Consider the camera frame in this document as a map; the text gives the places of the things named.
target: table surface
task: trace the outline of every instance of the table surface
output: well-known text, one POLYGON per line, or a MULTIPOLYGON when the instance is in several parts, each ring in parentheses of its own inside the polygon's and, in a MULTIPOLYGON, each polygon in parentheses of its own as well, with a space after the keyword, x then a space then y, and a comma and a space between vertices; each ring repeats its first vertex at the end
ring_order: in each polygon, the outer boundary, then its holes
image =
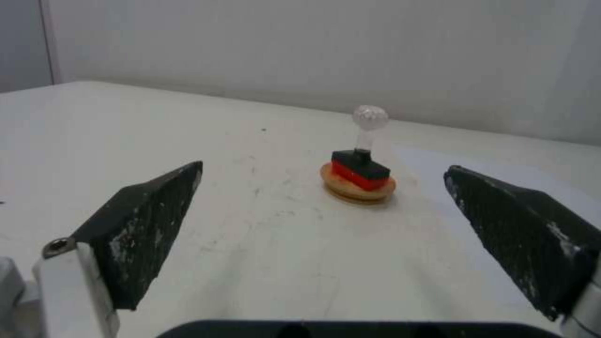
POLYGON ((160 275, 137 311, 120 312, 122 337, 216 318, 557 331, 467 221, 445 226, 397 149, 526 165, 601 200, 601 148, 391 121, 374 155, 397 178, 395 197, 359 207, 325 193, 319 176, 355 137, 347 114, 102 82, 2 94, 0 254, 31 277, 42 246, 119 188, 200 159, 201 185, 160 275))

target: wooden base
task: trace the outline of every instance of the wooden base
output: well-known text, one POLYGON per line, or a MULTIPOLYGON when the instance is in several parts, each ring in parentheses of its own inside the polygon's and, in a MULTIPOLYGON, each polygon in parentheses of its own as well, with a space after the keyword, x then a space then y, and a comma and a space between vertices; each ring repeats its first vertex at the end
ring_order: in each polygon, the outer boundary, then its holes
POLYGON ((319 171, 322 175, 328 192, 332 195, 357 204, 378 204, 384 203, 392 196, 397 182, 391 176, 385 186, 366 191, 355 185, 353 182, 332 172, 332 164, 330 162, 324 164, 319 171))

